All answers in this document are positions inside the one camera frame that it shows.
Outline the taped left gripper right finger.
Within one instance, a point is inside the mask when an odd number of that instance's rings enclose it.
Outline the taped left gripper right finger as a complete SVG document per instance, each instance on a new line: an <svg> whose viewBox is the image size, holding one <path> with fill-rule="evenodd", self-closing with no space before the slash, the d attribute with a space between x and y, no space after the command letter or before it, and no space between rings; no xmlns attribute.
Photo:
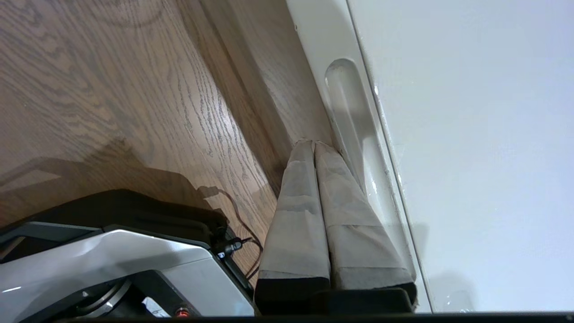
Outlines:
<svg viewBox="0 0 574 323"><path fill-rule="evenodd" d="M314 164L334 288L402 288L416 306L415 280L340 153L316 143Z"/></svg>

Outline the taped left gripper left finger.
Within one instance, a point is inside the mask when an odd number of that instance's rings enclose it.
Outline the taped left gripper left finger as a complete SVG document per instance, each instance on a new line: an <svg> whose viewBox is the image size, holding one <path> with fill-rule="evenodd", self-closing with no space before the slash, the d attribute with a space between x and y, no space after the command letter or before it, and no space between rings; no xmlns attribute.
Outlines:
<svg viewBox="0 0 574 323"><path fill-rule="evenodd" d="M331 287L313 149L311 140L296 143L283 174L254 293L261 314L309 313Z"/></svg>

